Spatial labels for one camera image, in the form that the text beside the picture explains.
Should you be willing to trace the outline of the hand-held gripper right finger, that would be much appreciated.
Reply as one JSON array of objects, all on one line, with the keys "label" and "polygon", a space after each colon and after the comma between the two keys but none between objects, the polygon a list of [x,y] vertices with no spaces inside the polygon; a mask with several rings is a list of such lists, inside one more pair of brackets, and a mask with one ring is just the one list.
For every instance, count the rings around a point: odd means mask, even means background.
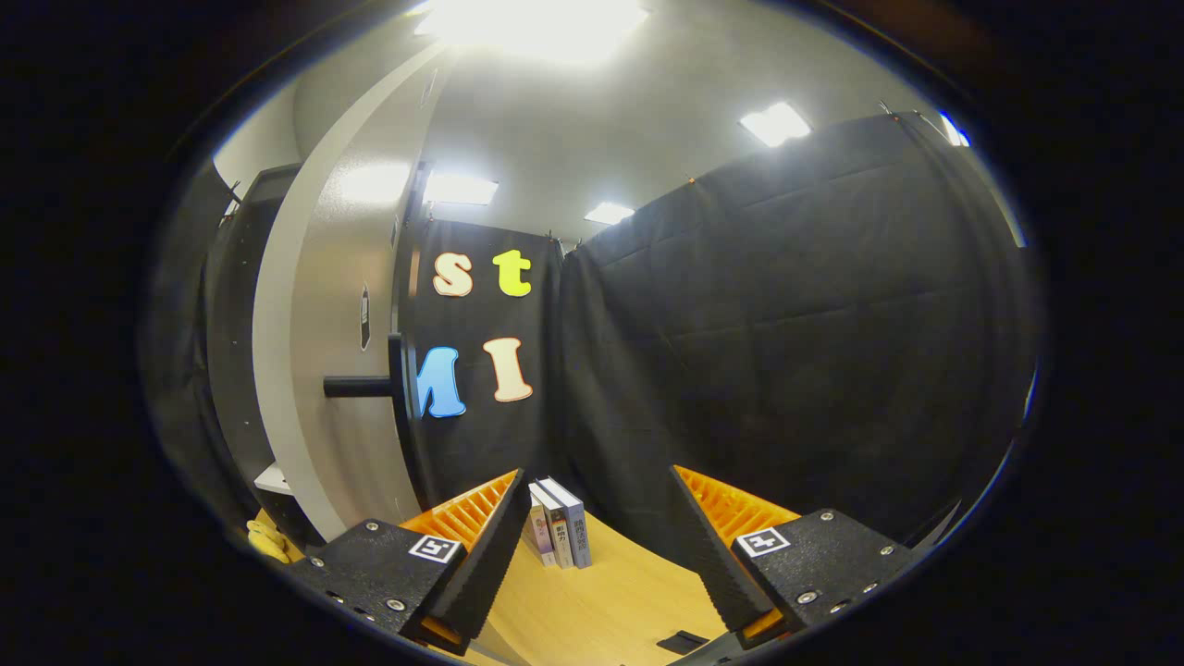
[{"label": "hand-held gripper right finger", "polygon": [[799,514],[683,465],[669,478],[678,552],[741,648],[829,623],[922,558],[838,510]]}]

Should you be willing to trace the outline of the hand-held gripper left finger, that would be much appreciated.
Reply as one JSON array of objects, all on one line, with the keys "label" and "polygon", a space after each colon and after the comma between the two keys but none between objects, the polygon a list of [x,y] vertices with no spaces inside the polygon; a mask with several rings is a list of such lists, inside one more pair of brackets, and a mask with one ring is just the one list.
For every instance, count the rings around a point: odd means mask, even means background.
[{"label": "hand-held gripper left finger", "polygon": [[282,572],[382,636],[462,657],[480,638],[530,510],[510,470],[399,525],[366,519]]}]

